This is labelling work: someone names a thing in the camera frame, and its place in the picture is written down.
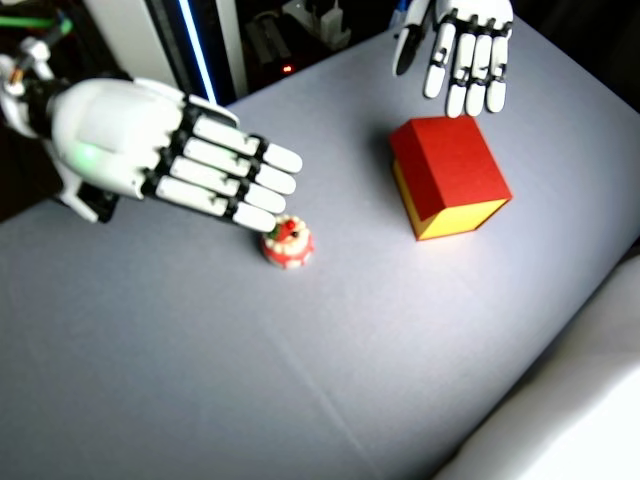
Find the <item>blue light strip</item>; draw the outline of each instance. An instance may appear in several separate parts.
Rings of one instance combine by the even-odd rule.
[[[207,62],[205,62],[204,60],[204,54],[202,53],[202,47],[200,46],[198,31],[196,30],[196,25],[193,22],[193,16],[191,15],[189,0],[179,0],[179,3],[180,10],[182,10],[184,23],[187,25],[187,32],[189,33],[189,40],[191,40],[193,53],[195,53],[196,55],[196,61],[198,62],[198,70],[200,70],[202,83],[204,83],[204,89],[207,92],[207,98],[211,103],[217,103],[216,94],[213,92],[211,77],[209,76],[209,71],[207,70]]]

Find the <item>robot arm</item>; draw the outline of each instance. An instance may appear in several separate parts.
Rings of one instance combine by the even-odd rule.
[[[501,111],[513,23],[511,3],[509,0],[434,0],[434,3],[437,37],[424,84],[425,97],[438,96],[445,68],[454,55],[447,115],[457,117],[463,110],[471,116],[479,115],[485,102],[490,112]],[[393,62],[395,75],[402,75],[411,66],[424,39],[424,24],[431,6],[431,0],[413,0],[398,39]]]
[[[226,109],[153,80],[55,81],[46,47],[23,42],[41,80],[31,86],[16,76],[18,62],[0,56],[0,105],[11,127],[43,141],[64,184],[63,203],[97,221],[82,198],[90,185],[110,198],[154,197],[274,229],[284,196],[296,188],[297,154],[238,130]]]

